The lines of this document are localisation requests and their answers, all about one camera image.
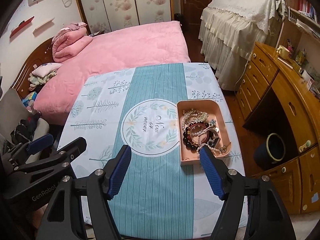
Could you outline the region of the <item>floral pillow pile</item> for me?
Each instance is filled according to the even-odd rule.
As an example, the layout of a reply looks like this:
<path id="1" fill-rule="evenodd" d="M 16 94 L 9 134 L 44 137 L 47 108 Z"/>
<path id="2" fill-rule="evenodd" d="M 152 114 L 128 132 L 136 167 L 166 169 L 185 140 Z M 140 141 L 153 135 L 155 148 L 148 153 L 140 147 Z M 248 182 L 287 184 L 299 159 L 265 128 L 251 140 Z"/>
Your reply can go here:
<path id="1" fill-rule="evenodd" d="M 45 85 L 56 75 L 57 70 L 61 66 L 61 63 L 44 63 L 35 68 L 28 77 L 28 81 L 30 82 L 29 91 L 33 91 L 37 86 Z"/>

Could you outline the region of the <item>bookshelf with books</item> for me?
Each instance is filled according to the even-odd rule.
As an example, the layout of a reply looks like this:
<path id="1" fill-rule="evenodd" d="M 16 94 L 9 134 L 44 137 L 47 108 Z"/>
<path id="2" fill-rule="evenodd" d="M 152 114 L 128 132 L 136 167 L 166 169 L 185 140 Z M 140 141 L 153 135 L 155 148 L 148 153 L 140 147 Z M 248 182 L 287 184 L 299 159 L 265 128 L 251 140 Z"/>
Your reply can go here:
<path id="1" fill-rule="evenodd" d="M 285 0 L 289 21 L 319 42 L 319 0 Z"/>

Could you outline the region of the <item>cream mug on desk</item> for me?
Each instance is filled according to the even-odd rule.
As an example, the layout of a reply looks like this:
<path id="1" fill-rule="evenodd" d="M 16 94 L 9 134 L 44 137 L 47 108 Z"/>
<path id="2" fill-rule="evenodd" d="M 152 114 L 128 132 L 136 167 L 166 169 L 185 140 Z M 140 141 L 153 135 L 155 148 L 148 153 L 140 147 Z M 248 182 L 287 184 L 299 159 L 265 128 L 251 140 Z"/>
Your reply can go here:
<path id="1" fill-rule="evenodd" d="M 284 60 L 287 60 L 290 55 L 290 51 L 282 45 L 276 49 L 277 54 Z"/>

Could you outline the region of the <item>red wall shelf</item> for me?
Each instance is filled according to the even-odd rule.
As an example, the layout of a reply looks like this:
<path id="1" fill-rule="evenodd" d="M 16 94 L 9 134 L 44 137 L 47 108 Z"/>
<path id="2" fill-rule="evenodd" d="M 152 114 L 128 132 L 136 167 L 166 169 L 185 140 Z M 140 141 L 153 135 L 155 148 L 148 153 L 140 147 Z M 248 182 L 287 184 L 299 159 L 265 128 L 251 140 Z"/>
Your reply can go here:
<path id="1" fill-rule="evenodd" d="M 13 29 L 11 31 L 11 34 L 10 34 L 10 37 L 9 38 L 12 38 L 13 36 L 15 36 L 20 30 L 22 30 L 24 27 L 26 27 L 27 25 L 29 25 L 34 19 L 34 16 L 25 20 L 25 21 L 22 21 L 15 29 Z"/>

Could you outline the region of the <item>grey chair with clothes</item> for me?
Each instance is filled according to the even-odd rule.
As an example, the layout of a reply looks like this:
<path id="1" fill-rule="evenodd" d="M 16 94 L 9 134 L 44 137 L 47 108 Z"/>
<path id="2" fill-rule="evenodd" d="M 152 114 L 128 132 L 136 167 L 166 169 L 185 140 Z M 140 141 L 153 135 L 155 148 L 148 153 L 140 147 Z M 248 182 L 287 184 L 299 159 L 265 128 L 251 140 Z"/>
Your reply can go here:
<path id="1" fill-rule="evenodd" d="M 16 90 L 9 89 L 1 99 L 1 155 L 15 145 L 36 140 L 49 132 L 39 112 L 32 113 Z"/>

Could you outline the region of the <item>grey flower brooch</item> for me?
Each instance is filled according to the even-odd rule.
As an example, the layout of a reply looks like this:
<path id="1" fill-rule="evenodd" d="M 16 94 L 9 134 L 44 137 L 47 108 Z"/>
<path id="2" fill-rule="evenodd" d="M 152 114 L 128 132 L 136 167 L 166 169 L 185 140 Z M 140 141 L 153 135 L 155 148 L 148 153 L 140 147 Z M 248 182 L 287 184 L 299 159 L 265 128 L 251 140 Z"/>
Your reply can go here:
<path id="1" fill-rule="evenodd" d="M 216 127 L 216 120 L 214 120 L 214 119 L 210 120 L 209 124 L 210 124 L 210 126 Z"/>

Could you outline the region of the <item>cream lace covered piano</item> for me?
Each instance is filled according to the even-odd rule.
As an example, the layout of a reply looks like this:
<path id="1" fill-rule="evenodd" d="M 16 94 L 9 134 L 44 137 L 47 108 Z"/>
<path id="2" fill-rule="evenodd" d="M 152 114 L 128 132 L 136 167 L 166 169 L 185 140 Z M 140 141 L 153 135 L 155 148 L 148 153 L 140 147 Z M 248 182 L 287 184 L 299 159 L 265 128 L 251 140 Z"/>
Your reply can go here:
<path id="1" fill-rule="evenodd" d="M 199 39 L 220 88 L 236 90 L 256 42 L 274 47 L 287 15 L 284 0 L 212 0 Z"/>

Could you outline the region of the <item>wooden headboard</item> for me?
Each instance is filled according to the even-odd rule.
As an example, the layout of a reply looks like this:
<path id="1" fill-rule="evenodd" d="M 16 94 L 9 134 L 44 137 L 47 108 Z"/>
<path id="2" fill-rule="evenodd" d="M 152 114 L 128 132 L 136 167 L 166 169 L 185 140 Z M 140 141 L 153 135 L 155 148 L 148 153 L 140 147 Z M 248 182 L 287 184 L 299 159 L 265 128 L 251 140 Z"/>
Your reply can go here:
<path id="1" fill-rule="evenodd" d="M 21 99 L 25 98 L 30 93 L 30 82 L 28 80 L 29 74 L 40 65 L 52 62 L 54 62 L 52 53 L 52 38 L 49 38 L 40 44 L 28 56 L 10 88 L 16 90 Z"/>

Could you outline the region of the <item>wooden desk with drawers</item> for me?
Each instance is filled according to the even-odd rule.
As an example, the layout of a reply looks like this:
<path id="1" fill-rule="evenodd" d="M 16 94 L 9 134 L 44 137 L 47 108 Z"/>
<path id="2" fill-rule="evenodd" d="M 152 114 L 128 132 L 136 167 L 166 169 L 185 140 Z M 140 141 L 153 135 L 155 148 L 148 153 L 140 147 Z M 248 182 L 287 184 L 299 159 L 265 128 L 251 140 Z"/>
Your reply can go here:
<path id="1" fill-rule="evenodd" d="M 305 81 L 281 62 L 276 49 L 254 45 L 236 93 L 243 127 L 260 139 L 242 155 L 250 177 L 267 175 L 290 214 L 319 210 L 319 100 Z M 276 133 L 285 144 L 284 159 L 263 170 L 255 150 Z"/>

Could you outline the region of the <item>white wall shelf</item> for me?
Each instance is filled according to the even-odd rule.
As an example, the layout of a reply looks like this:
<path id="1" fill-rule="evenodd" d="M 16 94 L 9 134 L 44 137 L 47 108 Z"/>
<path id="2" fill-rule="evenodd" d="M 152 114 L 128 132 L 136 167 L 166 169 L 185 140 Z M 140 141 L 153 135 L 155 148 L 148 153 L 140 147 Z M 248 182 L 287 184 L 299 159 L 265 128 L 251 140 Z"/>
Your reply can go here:
<path id="1" fill-rule="evenodd" d="M 55 18 L 50 18 L 48 19 L 46 22 L 43 22 L 41 25 L 39 25 L 38 27 L 36 27 L 34 30 L 33 30 L 33 34 L 35 34 L 37 31 L 39 31 L 41 28 L 47 26 L 48 24 L 51 24 L 53 22 Z"/>

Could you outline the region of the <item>rose gold smart watch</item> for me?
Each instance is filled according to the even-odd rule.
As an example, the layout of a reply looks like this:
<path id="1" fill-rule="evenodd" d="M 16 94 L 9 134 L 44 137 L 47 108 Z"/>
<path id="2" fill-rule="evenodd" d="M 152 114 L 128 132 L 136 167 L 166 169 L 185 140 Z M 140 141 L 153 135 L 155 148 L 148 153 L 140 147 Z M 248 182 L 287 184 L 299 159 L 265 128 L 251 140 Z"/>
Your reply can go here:
<path id="1" fill-rule="evenodd" d="M 209 126 L 204 130 L 192 133 L 191 135 L 198 139 L 199 148 L 204 145 L 214 148 L 220 142 L 219 131 L 219 128 Z"/>

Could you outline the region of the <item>peach plastic drawer tray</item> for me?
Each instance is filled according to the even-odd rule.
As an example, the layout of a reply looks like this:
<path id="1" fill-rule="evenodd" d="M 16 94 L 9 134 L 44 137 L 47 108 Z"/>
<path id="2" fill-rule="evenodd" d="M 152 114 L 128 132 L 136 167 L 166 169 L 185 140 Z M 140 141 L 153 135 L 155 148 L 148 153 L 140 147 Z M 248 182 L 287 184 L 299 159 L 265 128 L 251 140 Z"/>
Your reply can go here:
<path id="1" fill-rule="evenodd" d="M 180 133 L 180 155 L 182 165 L 193 165 L 199 162 L 198 139 L 191 134 L 209 127 L 210 120 L 216 120 L 219 128 L 220 142 L 209 149 L 217 158 L 225 157 L 232 148 L 226 124 L 218 104 L 213 100 L 190 100 L 177 103 L 178 127 Z"/>

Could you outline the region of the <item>folded pink quilt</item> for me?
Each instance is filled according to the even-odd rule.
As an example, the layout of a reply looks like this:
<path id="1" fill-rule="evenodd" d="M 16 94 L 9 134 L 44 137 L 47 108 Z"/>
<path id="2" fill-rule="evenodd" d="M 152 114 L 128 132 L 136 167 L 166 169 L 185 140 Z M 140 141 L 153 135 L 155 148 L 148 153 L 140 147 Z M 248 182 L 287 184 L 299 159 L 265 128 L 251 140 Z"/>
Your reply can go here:
<path id="1" fill-rule="evenodd" d="M 87 35 L 86 27 L 84 22 L 71 23 L 52 38 L 52 54 L 56 63 L 75 57 L 92 42 L 93 37 Z"/>

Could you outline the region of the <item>pink bed cover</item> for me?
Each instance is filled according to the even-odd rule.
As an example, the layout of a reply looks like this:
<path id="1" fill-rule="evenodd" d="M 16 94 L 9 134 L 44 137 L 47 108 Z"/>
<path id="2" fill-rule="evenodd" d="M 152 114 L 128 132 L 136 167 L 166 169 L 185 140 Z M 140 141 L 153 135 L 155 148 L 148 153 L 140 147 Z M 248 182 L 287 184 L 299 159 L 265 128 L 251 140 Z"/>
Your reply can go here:
<path id="1" fill-rule="evenodd" d="M 117 70 L 168 63 L 189 63 L 180 23 L 144 24 L 98 35 L 67 59 L 40 90 L 34 103 L 49 124 L 64 125 L 85 81 Z"/>

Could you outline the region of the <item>floral wardrobe doors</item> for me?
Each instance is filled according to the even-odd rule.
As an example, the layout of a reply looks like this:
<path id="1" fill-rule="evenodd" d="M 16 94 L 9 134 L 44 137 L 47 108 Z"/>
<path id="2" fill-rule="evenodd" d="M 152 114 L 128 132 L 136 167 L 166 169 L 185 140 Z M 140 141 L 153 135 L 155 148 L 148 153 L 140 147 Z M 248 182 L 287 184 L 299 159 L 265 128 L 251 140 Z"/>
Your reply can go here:
<path id="1" fill-rule="evenodd" d="M 89 33 L 109 33 L 137 25 L 168 22 L 173 0 L 76 0 Z"/>

